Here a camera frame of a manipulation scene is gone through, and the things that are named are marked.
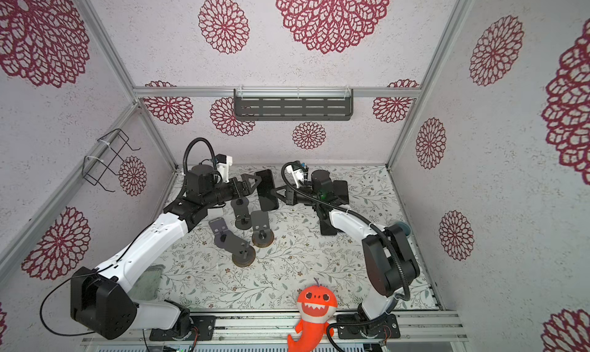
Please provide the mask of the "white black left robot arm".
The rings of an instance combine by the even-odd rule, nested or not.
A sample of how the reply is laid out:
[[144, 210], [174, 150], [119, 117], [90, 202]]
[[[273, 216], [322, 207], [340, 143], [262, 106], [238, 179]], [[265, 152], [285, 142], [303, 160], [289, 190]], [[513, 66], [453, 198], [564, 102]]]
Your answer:
[[189, 234], [210, 209], [252, 195], [262, 178], [242, 174], [224, 180], [210, 165], [185, 172], [179, 195], [129, 245], [93, 269], [81, 267], [71, 280], [70, 316], [108, 340], [127, 330], [164, 330], [186, 338], [194, 323], [191, 312], [173, 301], [135, 301], [128, 292], [154, 261]]

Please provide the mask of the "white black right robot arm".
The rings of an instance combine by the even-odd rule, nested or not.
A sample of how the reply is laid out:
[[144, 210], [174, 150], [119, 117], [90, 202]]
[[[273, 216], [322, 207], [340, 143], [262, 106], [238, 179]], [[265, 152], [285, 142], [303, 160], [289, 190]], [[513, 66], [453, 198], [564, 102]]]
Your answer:
[[411, 299], [410, 285], [421, 275], [405, 224], [376, 224], [350, 208], [348, 182], [333, 180], [326, 170], [309, 171], [299, 162], [281, 168], [284, 185], [271, 191], [283, 203], [311, 207], [321, 234], [343, 233], [360, 243], [371, 290], [360, 304], [362, 319], [374, 320], [391, 312], [399, 301]]

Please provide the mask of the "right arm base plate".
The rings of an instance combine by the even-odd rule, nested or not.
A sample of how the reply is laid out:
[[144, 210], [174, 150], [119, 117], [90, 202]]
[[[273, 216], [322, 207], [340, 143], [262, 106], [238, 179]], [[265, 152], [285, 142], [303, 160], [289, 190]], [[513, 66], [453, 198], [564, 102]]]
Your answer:
[[336, 317], [339, 339], [399, 339], [400, 328], [394, 314], [384, 314], [372, 321], [361, 321], [358, 314], [340, 314]]

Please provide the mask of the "phone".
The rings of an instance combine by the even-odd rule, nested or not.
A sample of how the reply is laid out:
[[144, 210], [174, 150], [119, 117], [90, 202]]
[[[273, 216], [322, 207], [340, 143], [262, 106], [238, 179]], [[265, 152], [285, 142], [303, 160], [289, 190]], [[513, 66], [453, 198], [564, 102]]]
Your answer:
[[321, 234], [323, 236], [337, 235], [338, 230], [331, 224], [329, 215], [325, 212], [318, 212], [317, 214], [319, 218]]
[[261, 210], [263, 212], [277, 210], [280, 206], [277, 197], [272, 194], [272, 191], [275, 189], [272, 171], [265, 169], [256, 172], [255, 175], [261, 178], [261, 183], [257, 186]]
[[333, 192], [340, 204], [350, 204], [348, 182], [343, 180], [333, 181]]

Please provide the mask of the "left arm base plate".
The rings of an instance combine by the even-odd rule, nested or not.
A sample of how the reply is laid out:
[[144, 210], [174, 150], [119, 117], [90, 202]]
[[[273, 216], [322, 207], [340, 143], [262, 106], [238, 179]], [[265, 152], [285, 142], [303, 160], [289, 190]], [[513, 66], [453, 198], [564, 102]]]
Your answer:
[[213, 315], [192, 315], [181, 329], [152, 329], [149, 341], [211, 341], [217, 318]]

